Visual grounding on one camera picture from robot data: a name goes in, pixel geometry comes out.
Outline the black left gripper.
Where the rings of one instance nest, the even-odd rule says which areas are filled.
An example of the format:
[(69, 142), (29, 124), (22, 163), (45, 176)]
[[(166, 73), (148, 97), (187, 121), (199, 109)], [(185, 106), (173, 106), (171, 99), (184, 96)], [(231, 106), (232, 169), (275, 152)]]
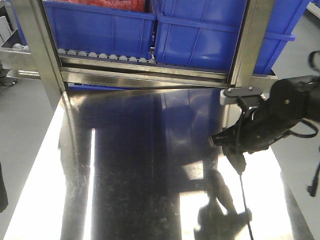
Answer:
[(3, 180), (2, 167), (0, 166), (0, 212), (2, 213), (8, 206), (8, 195)]

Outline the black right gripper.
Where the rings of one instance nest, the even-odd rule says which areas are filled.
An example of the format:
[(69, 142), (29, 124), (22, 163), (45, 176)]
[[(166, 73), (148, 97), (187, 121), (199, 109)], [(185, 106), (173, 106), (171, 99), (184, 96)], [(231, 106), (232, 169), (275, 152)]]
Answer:
[(320, 120), (320, 79), (301, 76), (276, 81), (269, 98), (250, 116), (230, 129), (210, 136), (211, 148), (222, 147), (225, 155), (266, 150), (269, 144), (300, 120)]

